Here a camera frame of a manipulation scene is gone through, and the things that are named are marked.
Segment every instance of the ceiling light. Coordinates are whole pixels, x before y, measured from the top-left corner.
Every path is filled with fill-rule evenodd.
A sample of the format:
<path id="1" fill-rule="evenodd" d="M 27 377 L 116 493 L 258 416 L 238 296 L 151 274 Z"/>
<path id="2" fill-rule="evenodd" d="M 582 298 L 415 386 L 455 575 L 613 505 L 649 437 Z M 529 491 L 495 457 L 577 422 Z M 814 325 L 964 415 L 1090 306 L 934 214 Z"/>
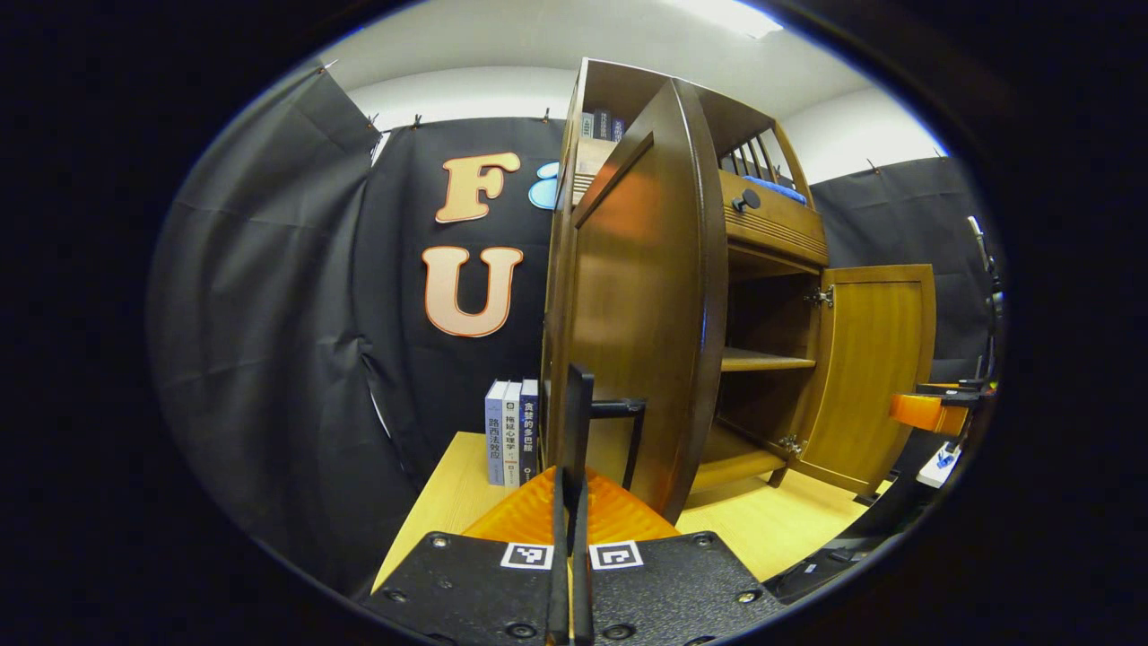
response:
<path id="1" fill-rule="evenodd" d="M 737 0 L 667 0 L 691 14 L 718 23 L 732 31 L 761 38 L 770 31 L 781 31 L 782 25 L 753 7 Z"/>

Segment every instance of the drawer knob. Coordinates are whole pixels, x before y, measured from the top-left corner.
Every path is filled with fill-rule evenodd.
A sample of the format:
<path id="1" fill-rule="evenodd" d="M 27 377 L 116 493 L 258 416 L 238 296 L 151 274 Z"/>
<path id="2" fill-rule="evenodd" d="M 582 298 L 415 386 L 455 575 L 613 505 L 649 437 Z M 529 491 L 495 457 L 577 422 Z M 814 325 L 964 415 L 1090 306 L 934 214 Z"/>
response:
<path id="1" fill-rule="evenodd" d="M 761 197 L 759 197 L 758 194 L 751 188 L 746 188 L 745 190 L 742 190 L 740 197 L 734 197 L 734 201 L 730 203 L 734 204 L 734 210 L 737 212 L 745 212 L 746 205 L 750 208 L 761 207 Z"/>

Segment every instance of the ceiling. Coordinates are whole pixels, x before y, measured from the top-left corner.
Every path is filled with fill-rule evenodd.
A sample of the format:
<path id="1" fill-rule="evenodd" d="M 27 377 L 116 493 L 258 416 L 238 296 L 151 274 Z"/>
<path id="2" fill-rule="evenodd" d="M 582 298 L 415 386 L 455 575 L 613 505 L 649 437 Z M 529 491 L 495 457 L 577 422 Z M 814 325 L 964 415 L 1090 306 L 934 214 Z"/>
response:
<path id="1" fill-rule="evenodd" d="M 576 70 L 583 56 L 677 76 L 784 117 L 871 87 L 790 31 L 760 39 L 666 0 L 427 0 L 320 54 L 348 92 L 453 68 Z"/>

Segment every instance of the blue shape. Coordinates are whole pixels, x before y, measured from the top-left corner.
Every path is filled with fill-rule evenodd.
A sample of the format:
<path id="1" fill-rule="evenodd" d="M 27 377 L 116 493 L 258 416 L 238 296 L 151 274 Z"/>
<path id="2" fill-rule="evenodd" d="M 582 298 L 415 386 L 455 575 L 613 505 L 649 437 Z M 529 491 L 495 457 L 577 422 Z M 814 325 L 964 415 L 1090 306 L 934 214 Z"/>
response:
<path id="1" fill-rule="evenodd" d="M 543 164 L 542 168 L 538 169 L 538 177 L 543 179 L 558 177 L 558 162 L 550 162 L 548 164 Z"/>
<path id="2" fill-rule="evenodd" d="M 766 181 L 765 179 L 759 179 L 757 177 L 751 177 L 748 174 L 743 174 L 742 177 L 744 177 L 745 179 L 748 179 L 750 181 L 753 181 L 754 184 L 757 184 L 759 186 L 765 186 L 766 188 L 769 188 L 770 190 L 773 190 L 775 193 L 781 193 L 782 195 L 785 195 L 786 197 L 789 197 L 789 199 L 791 199 L 793 201 L 801 202 L 802 204 L 806 203 L 805 195 L 802 195 L 801 193 L 798 193 L 797 190 L 794 190 L 792 188 L 786 188 L 785 186 L 782 186 L 781 184 L 774 184 L 773 181 Z"/>
<path id="3" fill-rule="evenodd" d="M 558 162 L 543 164 L 537 174 L 542 179 L 535 181 L 527 193 L 530 203 L 541 209 L 553 210 L 558 203 Z"/>

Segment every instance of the cabinet hinge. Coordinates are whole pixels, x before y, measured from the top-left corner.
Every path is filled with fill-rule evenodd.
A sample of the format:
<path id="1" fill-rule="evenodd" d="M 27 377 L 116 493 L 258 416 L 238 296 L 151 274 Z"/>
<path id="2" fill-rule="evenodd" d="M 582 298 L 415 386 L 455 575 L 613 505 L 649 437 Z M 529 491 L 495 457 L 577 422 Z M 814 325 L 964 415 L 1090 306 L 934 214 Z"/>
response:
<path id="1" fill-rule="evenodd" d="M 813 303 L 814 306 L 821 306 L 821 303 L 827 303 L 830 308 L 833 306 L 833 286 L 830 285 L 824 291 L 814 287 L 813 293 L 805 296 L 806 302 Z"/>
<path id="2" fill-rule="evenodd" d="M 790 434 L 783 437 L 782 439 L 777 441 L 777 444 L 779 444 L 782 449 L 792 453 L 793 456 L 801 456 L 801 452 L 805 451 L 805 447 L 806 445 L 809 444 L 809 441 L 802 441 L 801 444 L 798 444 L 797 436 Z"/>

